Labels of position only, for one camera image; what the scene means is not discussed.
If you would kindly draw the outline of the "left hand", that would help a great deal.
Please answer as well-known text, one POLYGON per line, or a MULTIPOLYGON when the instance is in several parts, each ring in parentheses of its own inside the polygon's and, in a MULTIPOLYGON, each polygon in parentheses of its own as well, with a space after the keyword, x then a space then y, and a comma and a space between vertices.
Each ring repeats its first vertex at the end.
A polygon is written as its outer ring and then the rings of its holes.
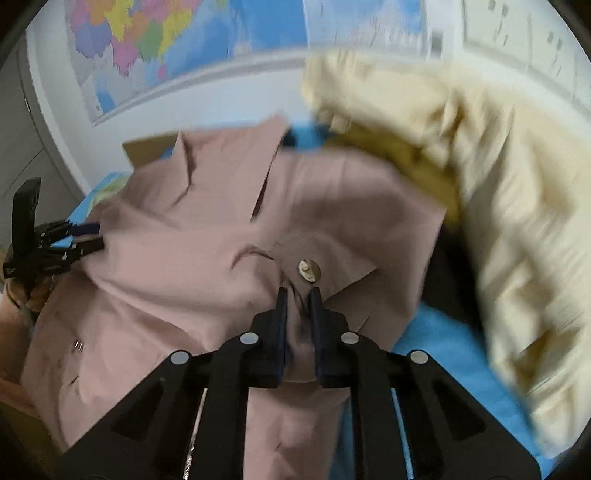
POLYGON ((30 292, 27 292, 23 282, 11 278, 6 283, 7 296, 18 309, 40 313, 53 289, 53 278, 43 277, 36 281, 30 292))

